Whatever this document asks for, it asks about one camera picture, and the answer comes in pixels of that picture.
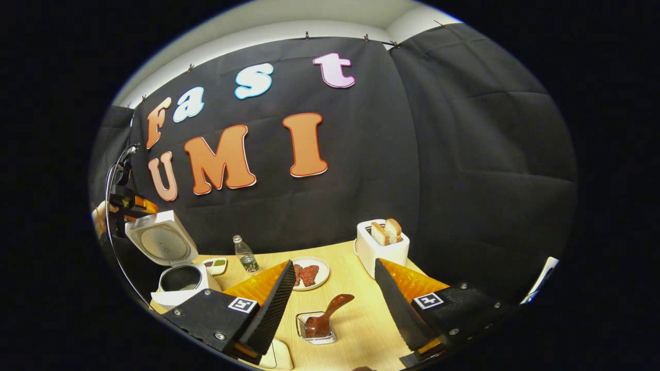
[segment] open lid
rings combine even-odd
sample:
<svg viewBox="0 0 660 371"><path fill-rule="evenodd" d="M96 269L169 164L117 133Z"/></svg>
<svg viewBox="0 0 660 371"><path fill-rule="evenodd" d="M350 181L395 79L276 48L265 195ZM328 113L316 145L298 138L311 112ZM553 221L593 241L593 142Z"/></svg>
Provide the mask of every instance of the open lid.
<svg viewBox="0 0 660 371"><path fill-rule="evenodd" d="M128 222L125 231L137 248L157 264L189 264L198 256L195 242L172 210Z"/></svg>

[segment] blue letter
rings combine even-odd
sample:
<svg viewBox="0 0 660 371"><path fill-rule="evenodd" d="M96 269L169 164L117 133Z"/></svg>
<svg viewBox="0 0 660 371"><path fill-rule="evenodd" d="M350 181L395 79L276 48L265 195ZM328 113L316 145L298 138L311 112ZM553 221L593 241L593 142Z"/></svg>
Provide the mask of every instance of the blue letter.
<svg viewBox="0 0 660 371"><path fill-rule="evenodd" d="M176 108L176 111L174 111L174 116L172 118L174 122L181 122L186 118L191 118L198 114L202 110L202 107L204 107L202 94L204 94L204 88L201 86L185 92L185 94L179 98L179 102L177 103L179 106Z"/></svg>
<svg viewBox="0 0 660 371"><path fill-rule="evenodd" d="M248 67L236 75L236 84L239 84L234 94L238 99L262 95L271 87L273 66L270 63Z"/></svg>

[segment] person's hand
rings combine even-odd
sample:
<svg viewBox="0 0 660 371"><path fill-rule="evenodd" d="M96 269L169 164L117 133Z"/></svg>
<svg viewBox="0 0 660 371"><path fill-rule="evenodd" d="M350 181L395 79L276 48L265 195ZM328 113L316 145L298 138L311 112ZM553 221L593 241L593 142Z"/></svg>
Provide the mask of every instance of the person's hand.
<svg viewBox="0 0 660 371"><path fill-rule="evenodd" d="M116 213L119 211L119 207L116 207L109 203L110 205L110 212L111 213ZM96 236L101 238L101 235L108 229L108 226L106 224L106 202L103 201L99 206L97 206L93 211L92 211L92 221L94 222L94 228L96 229Z"/></svg>

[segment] bread slice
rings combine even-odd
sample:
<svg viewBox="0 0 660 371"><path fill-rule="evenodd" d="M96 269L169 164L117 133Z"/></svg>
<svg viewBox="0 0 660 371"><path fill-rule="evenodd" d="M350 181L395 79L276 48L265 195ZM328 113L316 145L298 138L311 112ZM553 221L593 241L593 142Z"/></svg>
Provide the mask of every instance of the bread slice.
<svg viewBox="0 0 660 371"><path fill-rule="evenodd" d="M385 221L385 232L389 236L390 244L396 244L397 242L403 241L401 237L401 226L394 219L387 219Z"/></svg>
<svg viewBox="0 0 660 371"><path fill-rule="evenodd" d="M372 222L372 237L381 246L389 245L389 236L383 227L376 222Z"/></svg>

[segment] white wall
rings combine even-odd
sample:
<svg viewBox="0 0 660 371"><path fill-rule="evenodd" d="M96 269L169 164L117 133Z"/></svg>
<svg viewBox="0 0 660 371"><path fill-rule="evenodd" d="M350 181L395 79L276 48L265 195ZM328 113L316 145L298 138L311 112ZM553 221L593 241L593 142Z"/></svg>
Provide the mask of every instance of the white wall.
<svg viewBox="0 0 660 371"><path fill-rule="evenodd" d="M124 85L112 104L122 107L129 107L130 104L130 107L135 107L142 100L143 95L148 96L185 72L191 63L200 65L232 51L266 42L302 38L305 36L305 31L309 32L310 37L363 38L365 34L368 34L370 40L402 42L419 32L439 26L434 20L442 24L460 22L437 9L421 5L396 18L387 29L332 20L296 20L249 28L217 38L180 54L147 77L143 71L138 71ZM168 48L160 53L168 53Z"/></svg>

